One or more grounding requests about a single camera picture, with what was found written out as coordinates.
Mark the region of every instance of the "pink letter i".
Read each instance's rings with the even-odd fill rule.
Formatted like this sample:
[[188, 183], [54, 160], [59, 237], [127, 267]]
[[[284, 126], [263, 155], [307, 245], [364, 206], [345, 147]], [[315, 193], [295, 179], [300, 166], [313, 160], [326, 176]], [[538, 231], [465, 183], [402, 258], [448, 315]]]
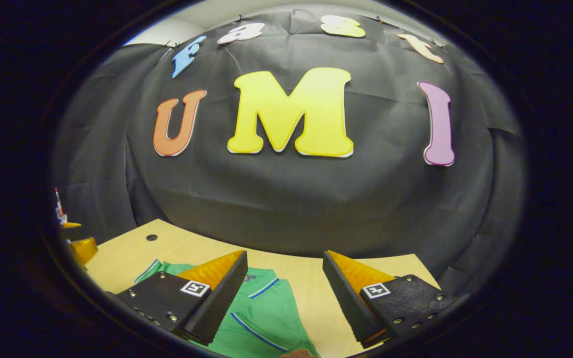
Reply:
[[430, 111], [430, 144], [423, 151], [423, 160], [429, 165], [451, 166], [455, 162], [455, 152], [450, 136], [450, 96], [428, 82], [418, 82], [417, 86], [426, 95]]

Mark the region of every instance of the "letter m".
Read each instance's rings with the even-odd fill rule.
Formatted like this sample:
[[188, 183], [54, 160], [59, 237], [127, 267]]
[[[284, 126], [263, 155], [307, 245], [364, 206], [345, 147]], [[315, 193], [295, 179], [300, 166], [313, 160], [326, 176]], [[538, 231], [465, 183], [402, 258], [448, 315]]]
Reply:
[[236, 134], [227, 148], [241, 154], [261, 151], [264, 142], [256, 133], [259, 117], [271, 147], [282, 152], [304, 116], [304, 131], [295, 140], [300, 154], [350, 156], [353, 141], [344, 124], [344, 84], [350, 79], [350, 73], [339, 68], [314, 68], [287, 96], [268, 71], [241, 75], [234, 82], [240, 89]]

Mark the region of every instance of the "table surface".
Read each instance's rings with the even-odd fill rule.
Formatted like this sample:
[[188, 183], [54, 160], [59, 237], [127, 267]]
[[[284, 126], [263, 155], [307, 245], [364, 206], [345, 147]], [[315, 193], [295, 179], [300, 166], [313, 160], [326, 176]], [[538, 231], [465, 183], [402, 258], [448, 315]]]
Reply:
[[[146, 236], [150, 234], [156, 234], [158, 238], [147, 241]], [[322, 270], [322, 259], [248, 249], [154, 220], [99, 245], [86, 268], [100, 288], [119, 293], [132, 287], [134, 280], [155, 259], [172, 264], [200, 265], [239, 249], [247, 250], [249, 267], [273, 269], [278, 278], [288, 279], [302, 324], [322, 358], [345, 358], [365, 351], [344, 318]], [[414, 254], [357, 261], [391, 276], [414, 274], [439, 288]]]

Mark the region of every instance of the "black fabric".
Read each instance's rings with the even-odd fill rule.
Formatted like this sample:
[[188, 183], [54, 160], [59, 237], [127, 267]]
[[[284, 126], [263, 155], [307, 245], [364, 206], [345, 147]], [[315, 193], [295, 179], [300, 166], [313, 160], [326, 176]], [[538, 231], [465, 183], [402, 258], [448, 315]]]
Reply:
[[502, 130], [491, 130], [494, 166], [501, 168], [492, 179], [491, 198], [477, 233], [448, 267], [435, 274], [444, 292], [461, 294], [479, 287], [505, 258], [523, 213], [527, 153], [523, 138]]
[[[489, 201], [505, 208], [499, 203], [519, 202], [521, 195], [493, 189], [494, 177], [525, 175], [522, 161], [495, 158], [491, 130], [511, 134], [508, 147], [523, 140], [492, 79], [453, 45], [433, 45], [431, 51], [445, 61], [434, 63], [397, 36], [411, 32], [354, 14], [334, 13], [359, 21], [364, 38], [326, 34], [319, 20], [325, 14], [295, 9], [209, 30], [193, 63], [175, 79], [173, 56], [194, 39], [169, 52], [157, 45], [118, 50], [64, 116], [55, 184], [68, 188], [64, 209], [72, 221], [83, 218], [99, 243], [161, 217], [217, 240], [282, 254], [417, 254], [435, 275], [476, 247], [471, 242], [484, 218], [499, 215], [498, 224], [514, 227], [515, 211], [487, 211]], [[216, 44], [230, 29], [253, 22], [266, 24], [261, 36]], [[289, 94], [318, 67], [351, 74], [344, 111], [346, 133], [355, 143], [352, 156], [298, 154], [293, 142], [303, 121], [279, 154], [261, 125], [261, 152], [227, 150], [236, 125], [237, 77], [271, 71]], [[418, 81], [439, 86], [452, 99], [451, 167], [423, 161], [430, 119]], [[158, 105], [198, 89], [207, 96], [198, 105], [191, 142], [179, 156], [159, 156], [152, 139]], [[178, 132], [182, 110], [179, 104], [173, 111], [169, 133]], [[521, 154], [507, 150], [508, 156]], [[111, 189], [100, 192], [102, 184]], [[507, 234], [486, 235], [490, 247], [511, 242]]]
[[62, 227], [59, 230], [59, 234], [63, 240], [70, 240], [71, 242], [87, 238], [82, 226]]

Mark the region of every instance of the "green polo shirt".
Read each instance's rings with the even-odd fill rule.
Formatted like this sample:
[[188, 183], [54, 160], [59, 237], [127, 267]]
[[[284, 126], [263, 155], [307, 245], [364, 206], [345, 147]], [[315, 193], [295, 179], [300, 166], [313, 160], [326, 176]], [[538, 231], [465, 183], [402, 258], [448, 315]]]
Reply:
[[[193, 267], [156, 260], [135, 282], [162, 270], [176, 275]], [[278, 358], [298, 349], [319, 356], [302, 326], [288, 280], [272, 269], [249, 268], [213, 342], [208, 347], [190, 342], [232, 358]]]

